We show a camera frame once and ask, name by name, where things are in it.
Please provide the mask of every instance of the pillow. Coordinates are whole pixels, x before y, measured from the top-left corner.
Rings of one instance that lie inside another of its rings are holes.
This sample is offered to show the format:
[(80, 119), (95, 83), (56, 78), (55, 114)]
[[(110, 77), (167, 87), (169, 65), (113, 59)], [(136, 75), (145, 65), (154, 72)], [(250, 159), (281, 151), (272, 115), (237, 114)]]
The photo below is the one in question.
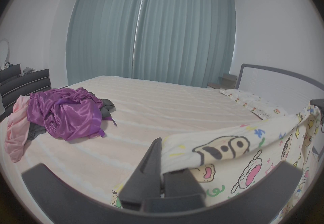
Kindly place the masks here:
[(238, 89), (219, 89), (220, 93), (227, 95), (230, 99), (244, 106), (262, 120), (275, 118), (278, 116), (286, 116), (288, 113), (281, 106), (272, 104), (271, 102), (258, 97), (250, 92)]

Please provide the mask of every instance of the teal curtain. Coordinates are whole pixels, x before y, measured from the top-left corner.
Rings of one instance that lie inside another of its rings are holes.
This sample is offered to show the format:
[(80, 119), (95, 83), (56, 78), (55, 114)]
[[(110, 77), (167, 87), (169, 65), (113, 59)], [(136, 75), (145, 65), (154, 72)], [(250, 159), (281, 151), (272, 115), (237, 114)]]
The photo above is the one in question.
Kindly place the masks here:
[(133, 78), (206, 87), (228, 73), (234, 0), (143, 0)]
[(132, 77), (141, 0), (77, 0), (66, 45), (68, 83), (100, 75)]

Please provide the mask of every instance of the round mirror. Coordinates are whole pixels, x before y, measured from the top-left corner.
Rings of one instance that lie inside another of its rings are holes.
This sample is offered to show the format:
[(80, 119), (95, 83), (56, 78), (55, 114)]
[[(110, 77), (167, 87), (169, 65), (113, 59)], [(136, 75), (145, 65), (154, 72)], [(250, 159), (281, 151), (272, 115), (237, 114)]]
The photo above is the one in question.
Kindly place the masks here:
[(7, 39), (0, 40), (0, 65), (9, 61), (9, 42)]

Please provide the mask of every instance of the pink garment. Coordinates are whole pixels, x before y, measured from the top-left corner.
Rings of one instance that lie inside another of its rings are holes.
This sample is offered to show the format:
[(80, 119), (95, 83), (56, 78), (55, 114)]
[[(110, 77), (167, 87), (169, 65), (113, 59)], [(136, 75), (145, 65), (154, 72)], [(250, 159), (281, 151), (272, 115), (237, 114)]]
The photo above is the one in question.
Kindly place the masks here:
[(14, 104), (13, 113), (8, 117), (5, 151), (11, 160), (18, 162), (24, 153), (30, 122), (27, 121), (29, 96), (20, 96)]

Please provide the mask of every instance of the white headboard panel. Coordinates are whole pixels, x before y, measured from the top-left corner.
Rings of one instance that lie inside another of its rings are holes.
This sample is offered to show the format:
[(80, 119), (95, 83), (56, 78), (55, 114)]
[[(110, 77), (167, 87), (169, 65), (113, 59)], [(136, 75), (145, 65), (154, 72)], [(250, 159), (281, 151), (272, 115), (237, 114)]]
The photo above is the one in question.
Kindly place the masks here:
[(324, 85), (314, 79), (278, 68), (247, 64), (242, 64), (236, 89), (265, 98), (290, 114), (302, 111), (312, 99), (324, 98)]

